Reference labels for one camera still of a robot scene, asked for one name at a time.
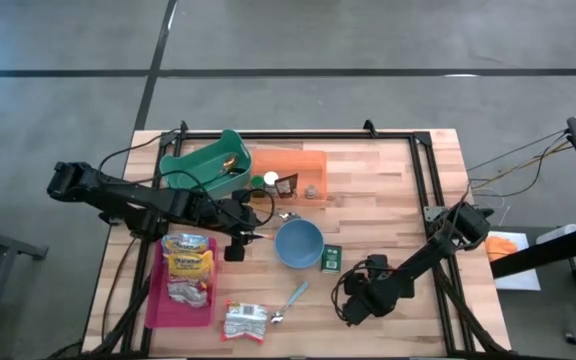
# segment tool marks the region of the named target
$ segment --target wooden table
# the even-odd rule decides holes
[[[446,203],[452,205],[463,194],[467,175],[455,130],[430,130],[437,167]],[[137,131],[133,145],[144,143],[160,131]],[[184,141],[182,153],[205,146],[209,141]],[[410,146],[401,140],[254,140],[249,149],[324,150],[328,156],[328,200],[325,207],[290,207],[317,224],[325,241],[343,246],[342,271],[373,253],[386,254],[397,266],[426,242]],[[132,151],[125,170],[127,180],[152,176],[157,156],[152,146]],[[426,179],[430,179],[424,163]],[[428,194],[432,193],[426,181]],[[262,229],[276,230],[279,219]],[[225,235],[196,228],[172,226],[171,232],[210,234],[223,254],[229,239]],[[84,350],[101,340],[101,318],[119,260],[131,237],[125,227],[112,229],[90,319]],[[128,305],[133,282],[137,245],[131,249],[110,304],[108,329]],[[484,328],[502,346],[509,348],[499,299],[483,246],[457,256],[468,305]],[[384,318],[369,317],[358,327],[340,321],[330,302],[330,291],[339,275],[323,274],[315,266],[291,270],[274,254],[270,240],[256,240],[246,247],[242,263],[218,263],[219,279],[214,324],[207,328],[156,329],[152,334],[152,357],[277,357],[277,356],[440,356],[445,355],[443,337],[430,272],[415,282],[414,299],[401,299],[395,311]],[[265,343],[249,340],[221,342],[220,331],[227,299],[266,304],[271,311],[283,306],[304,280],[309,289],[286,312],[284,322],[268,328]],[[135,347],[143,328],[145,304],[137,318]],[[460,344],[457,315],[451,307],[451,321]]]

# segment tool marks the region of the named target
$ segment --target gray floor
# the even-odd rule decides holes
[[[0,1],[0,69],[147,69],[166,3]],[[576,68],[576,0],[180,1],[162,68],[237,67]],[[129,144],[144,84],[0,79],[0,232],[51,247],[42,263],[16,264],[0,309],[0,359],[39,358],[81,336],[108,229],[95,210],[51,201],[45,187],[56,161],[97,164]],[[367,118],[381,128],[456,128],[472,166],[575,115],[576,77],[159,79],[146,128],[358,128]],[[492,176],[546,145],[470,175]],[[107,171],[119,175],[123,163]],[[522,188],[533,174],[490,191]],[[576,156],[548,159],[537,185],[504,204],[478,200],[499,207],[495,224],[576,223]],[[559,284],[564,275],[540,276]],[[574,296],[561,288],[561,298]],[[576,358],[555,322],[525,326],[537,307],[521,299],[502,294],[515,350]],[[575,327],[573,306],[540,309]]]

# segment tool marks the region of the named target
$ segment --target blue bowl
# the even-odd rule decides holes
[[[310,221],[290,220],[275,235],[275,251],[281,262],[291,268],[307,268],[321,259],[324,236]]]

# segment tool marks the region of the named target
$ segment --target green bin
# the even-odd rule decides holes
[[[241,173],[223,174],[224,162],[236,156],[233,168]],[[231,192],[243,189],[250,182],[252,158],[239,134],[226,129],[216,142],[181,157],[166,155],[159,162],[162,174],[184,170],[194,175],[214,198],[224,197]],[[185,174],[170,174],[164,177],[168,186],[175,189],[192,189],[197,183]]]

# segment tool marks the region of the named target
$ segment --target silver spoon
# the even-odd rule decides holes
[[[301,296],[301,294],[303,294],[304,291],[306,291],[306,288],[308,288],[308,281],[304,281],[303,284],[301,284],[301,286],[299,286],[297,290],[295,290],[295,292],[292,294],[286,305],[284,305],[284,307],[282,307],[281,310],[277,311],[272,315],[272,317],[270,318],[270,322],[273,324],[279,324],[280,322],[282,322],[284,320],[284,312],[286,312],[288,307],[290,307],[290,305],[292,305],[297,300],[297,298]]]

